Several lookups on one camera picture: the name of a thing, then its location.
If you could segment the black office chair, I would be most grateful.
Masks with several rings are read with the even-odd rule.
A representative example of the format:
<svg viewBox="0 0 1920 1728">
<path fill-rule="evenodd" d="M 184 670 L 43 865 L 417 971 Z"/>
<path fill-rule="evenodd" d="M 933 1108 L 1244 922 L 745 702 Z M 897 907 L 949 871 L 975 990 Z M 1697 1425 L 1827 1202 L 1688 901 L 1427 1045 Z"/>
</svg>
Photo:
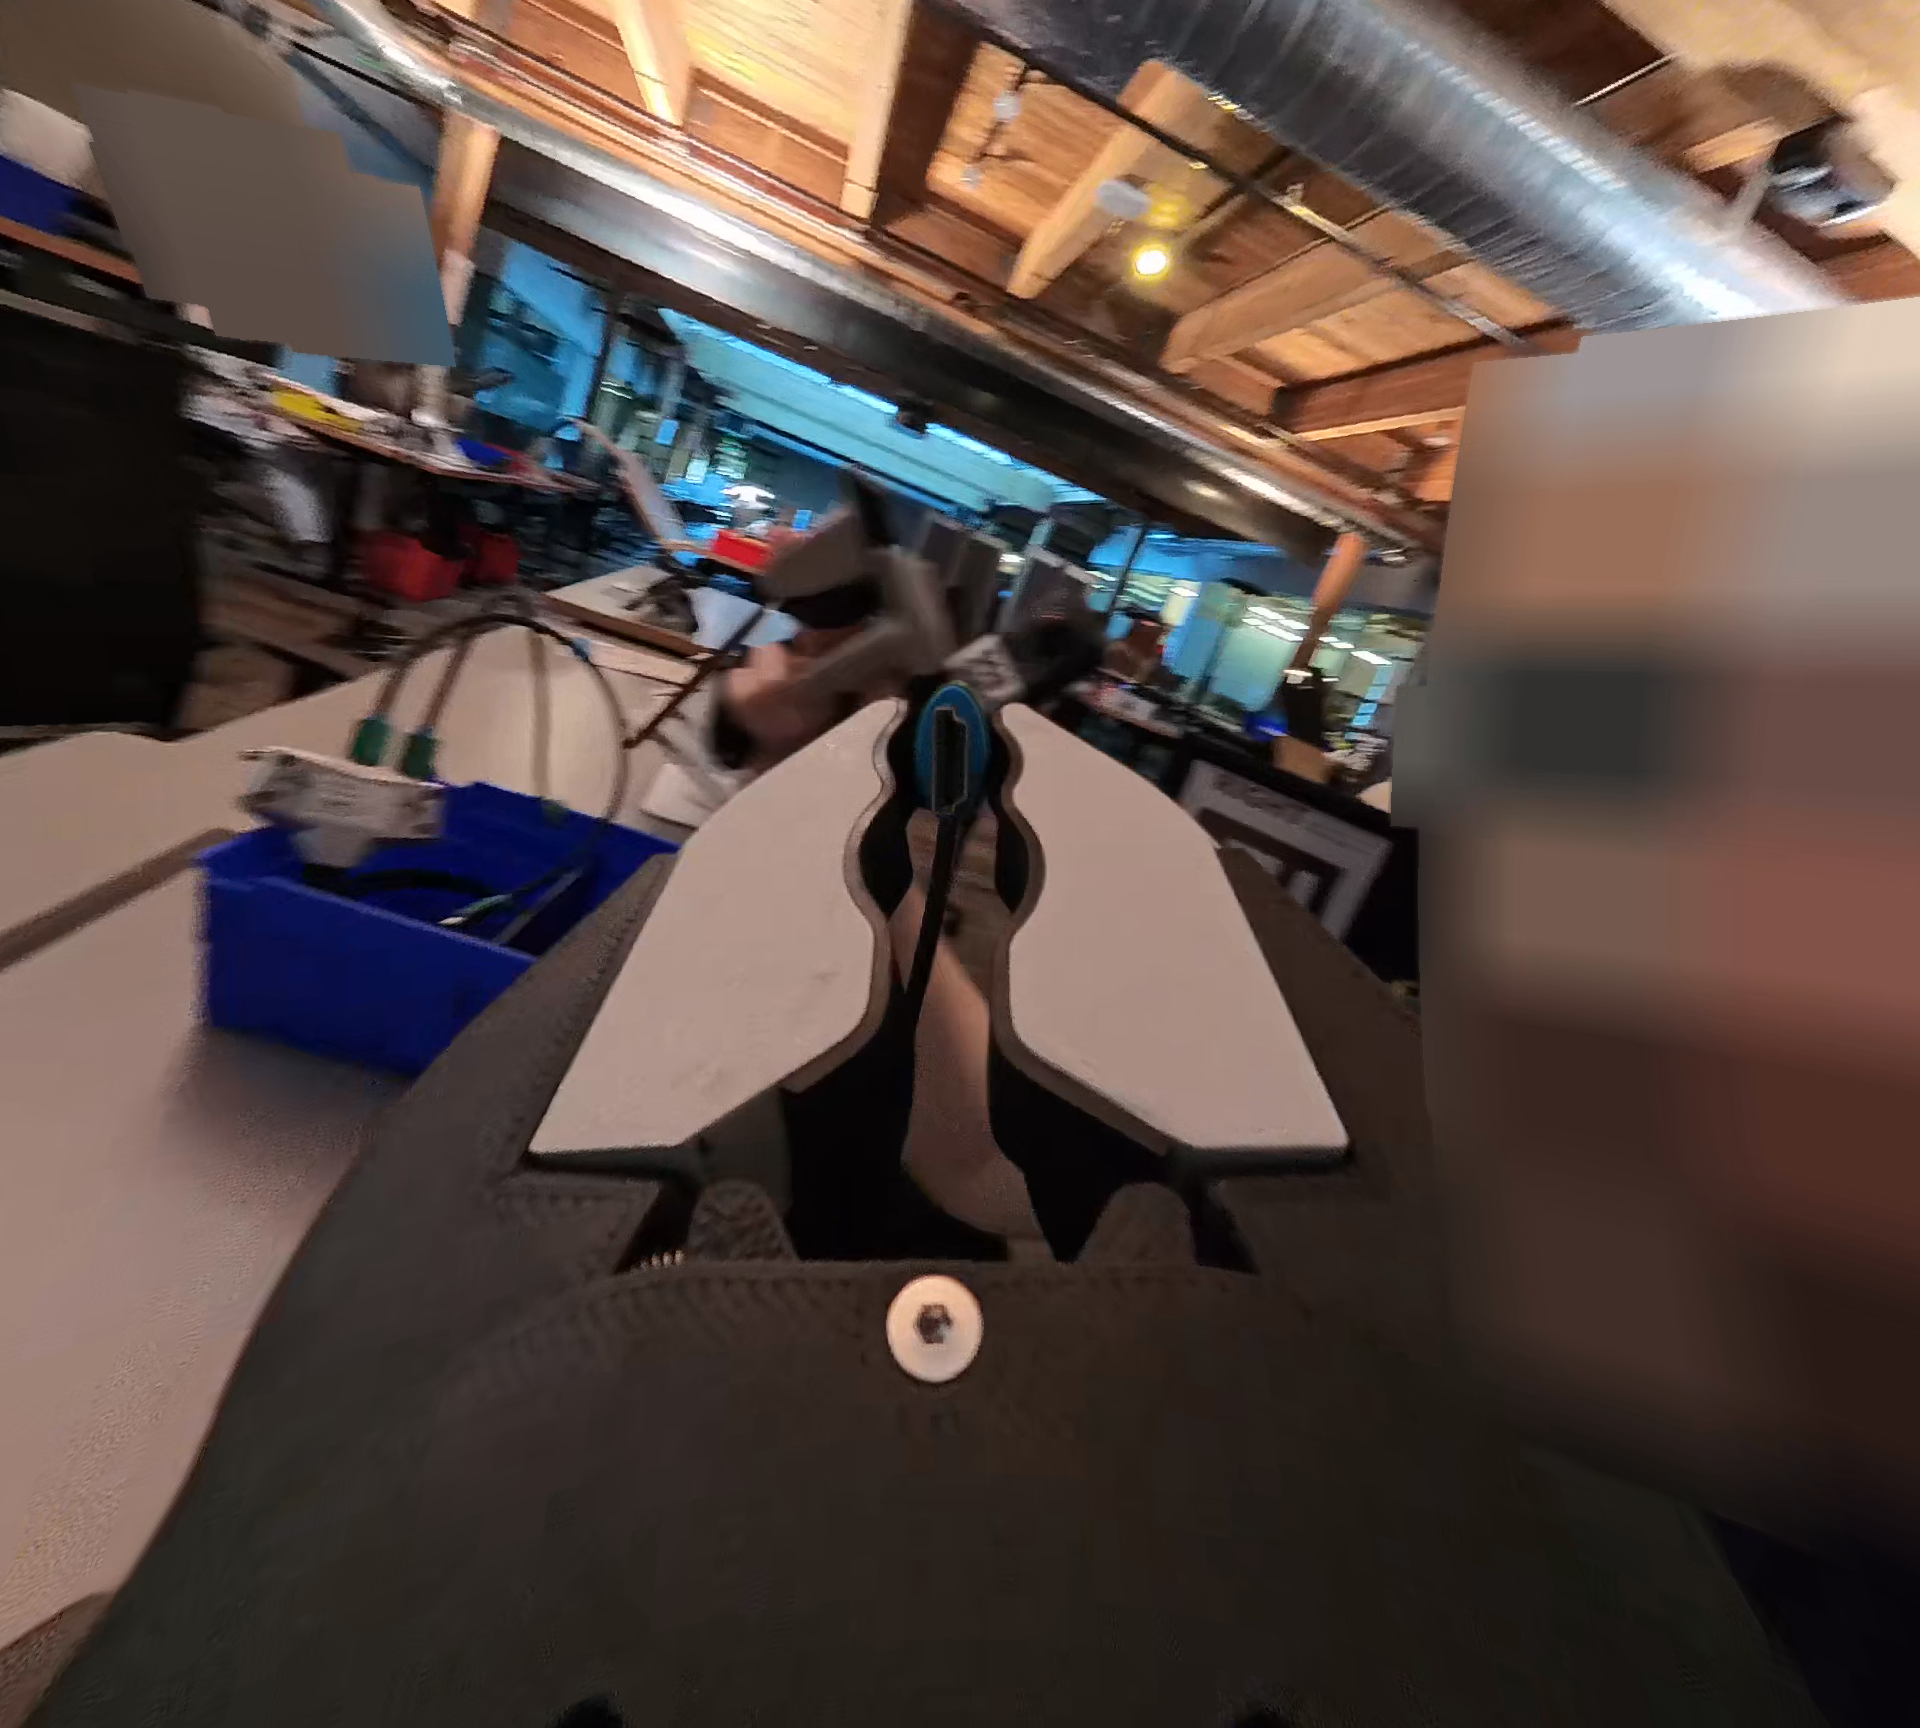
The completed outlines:
<svg viewBox="0 0 1920 1728">
<path fill-rule="evenodd" d="M 182 355 L 3 309 L 3 723 L 177 727 L 199 515 Z"/>
</svg>

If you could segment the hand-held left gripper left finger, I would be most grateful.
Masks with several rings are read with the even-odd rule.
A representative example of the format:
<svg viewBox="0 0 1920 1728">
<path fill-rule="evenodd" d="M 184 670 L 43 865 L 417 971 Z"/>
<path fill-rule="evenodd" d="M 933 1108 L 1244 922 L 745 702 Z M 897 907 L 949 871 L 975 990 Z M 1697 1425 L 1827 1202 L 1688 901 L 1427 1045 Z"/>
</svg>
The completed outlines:
<svg viewBox="0 0 1920 1728">
<path fill-rule="evenodd" d="M 547 1193 L 747 1184 L 803 1257 L 893 1247 L 902 971 L 862 851 L 897 723 L 862 706 L 675 851 L 531 1133 Z"/>
</svg>

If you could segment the red storage bin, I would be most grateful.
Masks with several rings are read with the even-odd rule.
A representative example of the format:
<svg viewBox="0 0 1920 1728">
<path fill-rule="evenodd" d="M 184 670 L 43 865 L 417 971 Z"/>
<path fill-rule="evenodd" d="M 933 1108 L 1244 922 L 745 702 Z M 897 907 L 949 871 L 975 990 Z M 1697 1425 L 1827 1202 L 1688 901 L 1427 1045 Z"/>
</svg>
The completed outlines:
<svg viewBox="0 0 1920 1728">
<path fill-rule="evenodd" d="M 352 559 L 362 584 L 393 604 L 437 604 L 457 589 L 502 589 L 517 583 L 517 542 L 466 524 L 456 553 L 398 531 L 362 534 Z"/>
</svg>

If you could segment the person's right hand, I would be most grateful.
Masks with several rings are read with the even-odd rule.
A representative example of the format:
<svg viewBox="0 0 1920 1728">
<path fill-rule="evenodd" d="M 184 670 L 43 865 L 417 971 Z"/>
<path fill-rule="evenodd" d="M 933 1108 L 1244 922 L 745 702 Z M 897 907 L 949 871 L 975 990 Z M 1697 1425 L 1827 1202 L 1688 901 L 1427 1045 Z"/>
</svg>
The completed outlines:
<svg viewBox="0 0 1920 1728">
<path fill-rule="evenodd" d="M 733 775 L 764 775 L 795 753 L 862 706 L 897 697 L 902 677 L 877 677 L 858 688 L 817 688 L 807 672 L 853 642 L 847 631 L 800 631 L 787 642 L 747 648 L 716 685 L 706 713 L 706 753 Z"/>
</svg>

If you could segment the wooden top desk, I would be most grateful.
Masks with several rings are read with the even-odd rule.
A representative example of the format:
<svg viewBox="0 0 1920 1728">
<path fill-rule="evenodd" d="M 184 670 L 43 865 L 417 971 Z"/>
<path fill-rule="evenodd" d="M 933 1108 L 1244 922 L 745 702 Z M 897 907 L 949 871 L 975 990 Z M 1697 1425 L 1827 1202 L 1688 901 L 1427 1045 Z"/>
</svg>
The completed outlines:
<svg viewBox="0 0 1920 1728">
<path fill-rule="evenodd" d="M 53 254 L 71 271 L 104 275 L 104 276 L 125 280 L 137 294 L 142 294 L 142 276 L 140 276 L 137 261 L 125 254 L 113 254 L 98 244 L 71 241 L 71 236 L 49 231 L 49 230 L 10 220 L 8 215 L 3 215 L 0 230 L 3 230 L 3 244 L 10 244 L 10 246 Z"/>
<path fill-rule="evenodd" d="M 262 419 L 282 419 L 282 425 L 296 427 L 304 440 L 328 443 L 348 459 L 390 464 L 390 468 L 408 468 L 408 474 L 420 474 L 420 477 L 445 479 L 445 484 L 497 488 L 497 493 L 514 493 L 514 495 L 556 495 L 556 498 L 599 495 L 595 479 L 556 474 L 556 468 L 517 464 L 510 459 L 500 464 L 480 464 L 461 445 L 423 450 L 417 443 L 380 440 L 358 425 L 338 425 L 328 418 L 286 412 L 273 407 L 268 407 L 261 412 L 262 412 Z"/>
</svg>

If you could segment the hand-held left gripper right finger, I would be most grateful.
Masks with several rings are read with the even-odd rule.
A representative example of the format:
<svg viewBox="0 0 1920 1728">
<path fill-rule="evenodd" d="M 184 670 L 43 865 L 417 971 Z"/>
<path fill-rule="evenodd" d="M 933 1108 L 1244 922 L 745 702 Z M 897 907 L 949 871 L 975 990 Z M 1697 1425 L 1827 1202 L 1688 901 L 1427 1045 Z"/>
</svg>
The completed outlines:
<svg viewBox="0 0 1920 1728">
<path fill-rule="evenodd" d="M 1046 713 L 997 713 L 991 1137 L 1077 1257 L 1126 1187 L 1350 1160 L 1350 1124 L 1231 890 L 1175 800 Z"/>
</svg>

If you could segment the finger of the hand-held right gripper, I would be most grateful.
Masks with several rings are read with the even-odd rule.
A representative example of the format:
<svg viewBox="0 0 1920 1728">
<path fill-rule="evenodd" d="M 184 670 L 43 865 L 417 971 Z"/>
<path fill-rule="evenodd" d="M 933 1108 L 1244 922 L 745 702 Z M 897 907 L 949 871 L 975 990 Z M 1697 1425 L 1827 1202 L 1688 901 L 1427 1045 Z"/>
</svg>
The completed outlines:
<svg viewBox="0 0 1920 1728">
<path fill-rule="evenodd" d="M 767 537 L 767 599 L 800 604 L 828 592 L 877 584 L 877 542 L 862 507 L 840 504 L 807 531 L 783 524 Z"/>
</svg>

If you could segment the silver ventilation duct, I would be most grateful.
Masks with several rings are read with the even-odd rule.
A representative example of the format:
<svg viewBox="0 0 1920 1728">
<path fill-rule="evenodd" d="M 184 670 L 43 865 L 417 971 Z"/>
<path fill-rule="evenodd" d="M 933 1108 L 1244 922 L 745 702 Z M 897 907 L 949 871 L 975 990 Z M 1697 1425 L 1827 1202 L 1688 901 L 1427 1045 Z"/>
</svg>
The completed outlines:
<svg viewBox="0 0 1920 1728">
<path fill-rule="evenodd" d="M 978 0 L 1117 99 L 1166 65 L 1582 329 L 1849 303 L 1442 0 Z"/>
</svg>

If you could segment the silver hdmi switch hub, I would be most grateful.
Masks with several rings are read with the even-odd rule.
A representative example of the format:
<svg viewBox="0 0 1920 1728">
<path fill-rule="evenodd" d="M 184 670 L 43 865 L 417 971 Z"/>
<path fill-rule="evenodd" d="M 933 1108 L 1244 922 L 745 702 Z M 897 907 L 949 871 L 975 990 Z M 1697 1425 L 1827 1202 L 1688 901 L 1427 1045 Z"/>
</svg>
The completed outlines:
<svg viewBox="0 0 1920 1728">
<path fill-rule="evenodd" d="M 296 747 L 253 747 L 242 807 L 304 841 L 308 860 L 346 867 L 382 841 L 433 841 L 445 835 L 447 785 L 413 780 Z"/>
</svg>

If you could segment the black framed sign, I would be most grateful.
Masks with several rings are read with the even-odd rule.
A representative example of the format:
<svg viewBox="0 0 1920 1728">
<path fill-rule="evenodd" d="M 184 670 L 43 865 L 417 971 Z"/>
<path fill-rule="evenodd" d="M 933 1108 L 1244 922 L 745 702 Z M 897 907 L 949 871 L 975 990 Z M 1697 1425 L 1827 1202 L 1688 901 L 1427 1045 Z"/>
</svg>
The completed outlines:
<svg viewBox="0 0 1920 1728">
<path fill-rule="evenodd" d="M 1209 757 L 1189 763 L 1175 803 L 1220 851 L 1250 855 L 1339 941 L 1354 937 L 1393 855 L 1387 827 L 1350 817 L 1328 791 Z"/>
</svg>

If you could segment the blue storage bin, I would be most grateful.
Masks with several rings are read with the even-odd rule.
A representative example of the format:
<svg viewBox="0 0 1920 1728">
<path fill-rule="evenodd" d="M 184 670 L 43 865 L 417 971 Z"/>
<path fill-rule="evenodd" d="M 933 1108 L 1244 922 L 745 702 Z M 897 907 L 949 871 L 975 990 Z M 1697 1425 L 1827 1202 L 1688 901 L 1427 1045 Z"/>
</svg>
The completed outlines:
<svg viewBox="0 0 1920 1728">
<path fill-rule="evenodd" d="M 46 175 L 43 167 L 3 155 L 3 226 L 46 231 L 46 236 L 76 236 L 76 217 L 83 205 L 83 187 Z"/>
</svg>

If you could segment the blue plastic bin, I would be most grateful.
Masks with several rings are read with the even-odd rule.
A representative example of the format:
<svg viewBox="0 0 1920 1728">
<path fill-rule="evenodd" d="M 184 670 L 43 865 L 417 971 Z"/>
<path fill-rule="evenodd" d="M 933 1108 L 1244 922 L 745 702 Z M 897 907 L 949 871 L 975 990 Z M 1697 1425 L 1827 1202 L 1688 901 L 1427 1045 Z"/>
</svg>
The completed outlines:
<svg viewBox="0 0 1920 1728">
<path fill-rule="evenodd" d="M 489 780 L 445 835 L 311 876 L 291 830 L 199 851 L 204 1016 L 308 1056 L 420 1074 L 484 1006 L 675 841 Z"/>
</svg>

